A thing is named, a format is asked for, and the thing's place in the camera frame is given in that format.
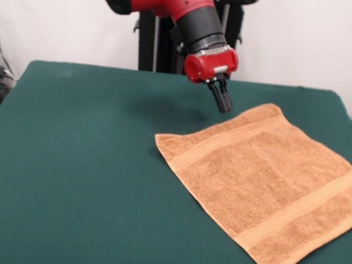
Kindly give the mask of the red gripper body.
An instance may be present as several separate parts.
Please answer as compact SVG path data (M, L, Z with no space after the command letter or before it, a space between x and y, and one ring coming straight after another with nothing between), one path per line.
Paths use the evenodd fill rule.
M229 45L201 50L188 55L184 60L184 71L193 83L211 81L219 74L229 76L239 66L238 56Z

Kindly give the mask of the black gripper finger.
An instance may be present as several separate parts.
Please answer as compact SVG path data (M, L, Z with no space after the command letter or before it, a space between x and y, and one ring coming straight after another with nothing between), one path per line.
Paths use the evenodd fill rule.
M209 90L214 96L215 102L219 112L227 112L227 100L225 99L225 93L227 93L227 88L225 82L212 80L207 84Z
M227 78L225 74L219 73L217 75L217 80L219 82L220 94L221 94L221 103L224 106L223 110L231 111L233 108L231 97L227 90Z

